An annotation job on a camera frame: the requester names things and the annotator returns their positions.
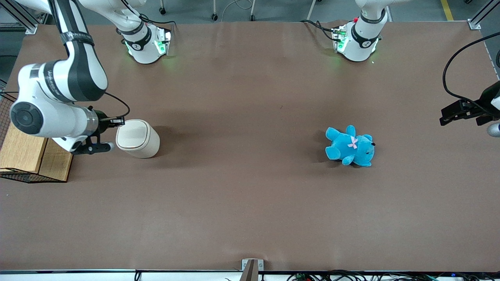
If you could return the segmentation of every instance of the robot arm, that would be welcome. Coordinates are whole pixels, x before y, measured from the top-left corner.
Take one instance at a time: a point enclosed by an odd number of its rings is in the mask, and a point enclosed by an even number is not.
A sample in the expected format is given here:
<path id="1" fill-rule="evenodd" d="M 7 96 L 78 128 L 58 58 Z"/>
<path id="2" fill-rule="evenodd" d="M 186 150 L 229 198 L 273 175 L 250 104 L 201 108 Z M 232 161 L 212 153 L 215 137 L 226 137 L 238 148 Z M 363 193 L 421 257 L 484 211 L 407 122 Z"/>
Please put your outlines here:
<path id="1" fill-rule="evenodd" d="M 73 154 L 110 151 L 112 144 L 100 143 L 100 133 L 123 119 L 113 123 L 100 111 L 74 104 L 97 101 L 108 87 L 78 4 L 76 0 L 53 0 L 48 5 L 68 58 L 21 68 L 19 96 L 10 109 L 12 123 L 26 134 L 53 138 Z M 97 137 L 97 143 L 90 136 Z"/>
<path id="2" fill-rule="evenodd" d="M 340 26 L 334 31 L 333 46 L 336 52 L 353 62 L 362 62 L 375 51 L 380 31 L 387 22 L 388 5 L 410 0 L 356 0 L 361 14 L 356 21 Z"/>
<path id="3" fill-rule="evenodd" d="M 500 81 L 486 88 L 473 103 L 459 99 L 441 109 L 441 114 L 441 126 L 460 119 L 475 118 L 478 126 L 500 120 Z M 500 138 L 500 123 L 489 125 L 486 131 L 490 136 Z"/>
<path id="4" fill-rule="evenodd" d="M 134 10 L 134 7 L 143 6 L 146 0 L 80 0 L 80 3 L 117 27 L 117 32 L 125 39 L 128 53 L 138 63 L 154 63 L 167 53 L 170 30 L 145 23 Z"/>

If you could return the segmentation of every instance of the metal frame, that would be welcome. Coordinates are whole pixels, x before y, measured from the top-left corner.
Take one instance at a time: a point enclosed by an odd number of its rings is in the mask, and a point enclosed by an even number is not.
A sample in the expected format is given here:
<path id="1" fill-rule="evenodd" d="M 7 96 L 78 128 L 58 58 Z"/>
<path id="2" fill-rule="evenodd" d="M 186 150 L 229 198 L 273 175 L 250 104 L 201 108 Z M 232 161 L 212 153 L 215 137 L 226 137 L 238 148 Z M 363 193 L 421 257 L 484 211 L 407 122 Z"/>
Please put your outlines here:
<path id="1" fill-rule="evenodd" d="M 480 30 L 480 22 L 491 12 L 495 7 L 500 4 L 500 0 L 488 0 L 484 6 L 474 15 L 474 17 L 467 19 L 471 30 Z"/>
<path id="2" fill-rule="evenodd" d="M 13 0 L 0 0 L 0 6 L 20 24 L 17 28 L 13 25 L 6 29 L 19 30 L 20 28 L 24 28 L 26 29 L 26 34 L 35 34 L 37 32 L 37 27 L 40 22 L 22 5 Z"/>

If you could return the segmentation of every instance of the black strap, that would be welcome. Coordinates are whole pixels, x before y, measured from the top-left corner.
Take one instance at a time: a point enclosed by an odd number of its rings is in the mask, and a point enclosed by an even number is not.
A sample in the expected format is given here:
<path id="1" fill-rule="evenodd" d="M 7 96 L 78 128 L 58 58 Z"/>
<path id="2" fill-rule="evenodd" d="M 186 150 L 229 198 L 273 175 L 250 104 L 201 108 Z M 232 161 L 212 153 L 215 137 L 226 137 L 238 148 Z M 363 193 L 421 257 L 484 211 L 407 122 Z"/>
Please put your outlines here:
<path id="1" fill-rule="evenodd" d="M 146 36 L 144 36 L 141 40 L 135 42 L 125 40 L 125 42 L 132 49 L 136 51 L 142 51 L 144 49 L 144 46 L 151 40 L 151 35 L 152 35 L 151 29 L 147 28 Z"/>
<path id="2" fill-rule="evenodd" d="M 350 32 L 352 33 L 352 39 L 354 39 L 354 41 L 358 42 L 360 48 L 363 48 L 363 49 L 369 48 L 379 38 L 380 34 L 374 38 L 370 38 L 370 39 L 364 38 L 356 32 L 355 27 L 356 27 L 356 24 L 354 24 L 352 26 L 352 29 Z"/>
<path id="3" fill-rule="evenodd" d="M 384 16 L 386 15 L 386 9 L 382 9 L 382 15 L 380 16 L 379 19 L 369 19 L 369 18 L 366 18 L 363 16 L 363 13 L 361 13 L 359 15 L 359 17 L 361 18 L 361 20 L 365 23 L 369 23 L 369 24 L 378 24 L 380 23 L 383 19 L 384 19 Z"/>
<path id="4" fill-rule="evenodd" d="M 69 41 L 77 41 L 94 46 L 94 40 L 92 39 L 92 36 L 84 32 L 68 31 L 61 33 L 61 40 L 63 44 L 66 44 Z"/>
<path id="5" fill-rule="evenodd" d="M 144 21 L 141 21 L 139 26 L 137 26 L 134 30 L 123 31 L 123 30 L 120 30 L 117 28 L 116 33 L 118 33 L 120 35 L 134 35 L 134 34 L 138 33 L 139 31 L 141 31 L 141 29 L 143 29 L 143 26 L 144 26 Z"/>

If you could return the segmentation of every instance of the chair leg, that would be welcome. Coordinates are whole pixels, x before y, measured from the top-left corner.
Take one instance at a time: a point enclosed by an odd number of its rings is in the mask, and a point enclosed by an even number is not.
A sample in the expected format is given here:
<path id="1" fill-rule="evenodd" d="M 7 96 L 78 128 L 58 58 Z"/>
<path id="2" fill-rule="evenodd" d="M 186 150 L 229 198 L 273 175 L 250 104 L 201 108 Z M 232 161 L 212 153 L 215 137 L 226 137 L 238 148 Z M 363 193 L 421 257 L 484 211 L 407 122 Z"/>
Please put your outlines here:
<path id="1" fill-rule="evenodd" d="M 165 11 L 165 3 L 164 0 L 159 0 L 159 13 L 165 15 L 167 12 Z"/>
<path id="2" fill-rule="evenodd" d="M 255 22 L 254 8 L 255 8 L 255 0 L 253 0 L 253 2 L 251 4 L 251 10 L 250 10 L 250 21 L 251 22 Z"/>
<path id="3" fill-rule="evenodd" d="M 314 4 L 316 4 L 316 1 L 317 0 L 312 0 L 311 8 L 309 9 L 309 13 L 307 14 L 307 20 L 309 20 L 311 18 L 311 14 L 313 13 Z"/>
<path id="4" fill-rule="evenodd" d="M 212 21 L 217 21 L 219 17 L 217 16 L 217 3 L 216 0 L 213 0 L 213 14 L 212 14 Z"/>

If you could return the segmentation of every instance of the yellow floor line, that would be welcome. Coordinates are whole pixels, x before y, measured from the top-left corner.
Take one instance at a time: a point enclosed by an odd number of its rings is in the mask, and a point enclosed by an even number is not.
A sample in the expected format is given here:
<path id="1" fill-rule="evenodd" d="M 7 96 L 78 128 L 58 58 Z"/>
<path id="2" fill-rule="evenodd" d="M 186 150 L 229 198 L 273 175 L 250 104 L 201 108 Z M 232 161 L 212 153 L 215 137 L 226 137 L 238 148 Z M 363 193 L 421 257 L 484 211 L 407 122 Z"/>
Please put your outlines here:
<path id="1" fill-rule="evenodd" d="M 441 0 L 442 9 L 444 10 L 444 15 L 446 15 L 447 21 L 453 21 L 452 11 L 450 11 L 450 6 L 447 0 Z"/>

